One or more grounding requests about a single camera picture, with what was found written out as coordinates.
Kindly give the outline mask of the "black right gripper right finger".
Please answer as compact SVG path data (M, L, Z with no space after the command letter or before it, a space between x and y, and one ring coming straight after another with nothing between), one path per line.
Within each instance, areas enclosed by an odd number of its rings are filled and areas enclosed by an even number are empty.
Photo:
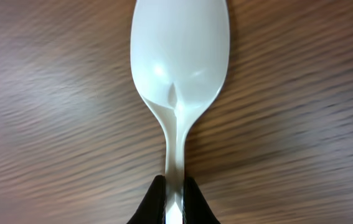
M184 224L220 224L192 177L184 180L183 219Z

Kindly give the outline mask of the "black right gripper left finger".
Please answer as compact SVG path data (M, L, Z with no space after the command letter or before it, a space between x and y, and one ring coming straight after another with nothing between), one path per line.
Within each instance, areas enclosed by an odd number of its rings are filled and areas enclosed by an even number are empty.
M157 175L127 224L163 224L165 221L166 179Z

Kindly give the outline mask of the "white plastic spoon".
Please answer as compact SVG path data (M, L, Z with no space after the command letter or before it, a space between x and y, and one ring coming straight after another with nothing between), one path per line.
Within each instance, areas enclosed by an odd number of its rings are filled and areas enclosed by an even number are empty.
M137 0L130 38L134 85L166 140L166 223L183 223L185 143L228 70L225 0Z

